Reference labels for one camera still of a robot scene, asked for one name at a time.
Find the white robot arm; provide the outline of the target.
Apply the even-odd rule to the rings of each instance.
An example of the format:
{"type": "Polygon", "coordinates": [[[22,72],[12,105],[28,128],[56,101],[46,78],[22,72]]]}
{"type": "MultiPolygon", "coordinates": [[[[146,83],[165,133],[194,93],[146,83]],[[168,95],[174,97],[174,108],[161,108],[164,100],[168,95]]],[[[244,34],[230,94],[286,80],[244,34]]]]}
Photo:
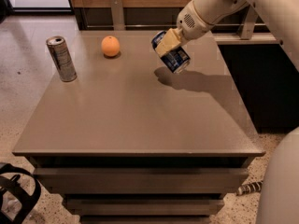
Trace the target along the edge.
{"type": "MultiPolygon", "coordinates": [[[[209,32],[246,8],[241,40],[275,42],[299,69],[299,0],[191,0],[154,49],[159,57],[209,32]]],[[[264,177],[256,224],[299,224],[299,127],[273,151],[264,177]]]]}

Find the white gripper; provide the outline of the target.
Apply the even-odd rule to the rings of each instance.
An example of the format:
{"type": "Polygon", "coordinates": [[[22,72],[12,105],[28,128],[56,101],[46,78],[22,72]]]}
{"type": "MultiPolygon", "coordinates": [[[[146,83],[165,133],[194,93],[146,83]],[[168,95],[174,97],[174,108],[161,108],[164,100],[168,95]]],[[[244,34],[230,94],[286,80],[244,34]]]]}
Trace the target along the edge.
{"type": "Polygon", "coordinates": [[[192,0],[179,12],[176,29],[161,31],[155,36],[156,53],[162,58],[181,44],[202,37],[214,26],[214,20],[215,12],[210,7],[192,0]]]}

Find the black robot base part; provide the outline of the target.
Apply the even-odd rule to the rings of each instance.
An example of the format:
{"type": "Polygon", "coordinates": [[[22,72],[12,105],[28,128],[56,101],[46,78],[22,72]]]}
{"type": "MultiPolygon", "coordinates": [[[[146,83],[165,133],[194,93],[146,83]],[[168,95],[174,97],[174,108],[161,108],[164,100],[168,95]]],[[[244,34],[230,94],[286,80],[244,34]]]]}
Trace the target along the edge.
{"type": "Polygon", "coordinates": [[[21,210],[14,218],[10,218],[4,211],[0,211],[0,224],[22,224],[30,212],[36,206],[41,195],[41,187],[37,179],[25,169],[15,167],[10,163],[0,163],[0,187],[1,203],[4,202],[4,194],[8,191],[21,204],[21,210]],[[29,195],[18,183],[21,174],[32,177],[35,181],[35,190],[29,195]]]}

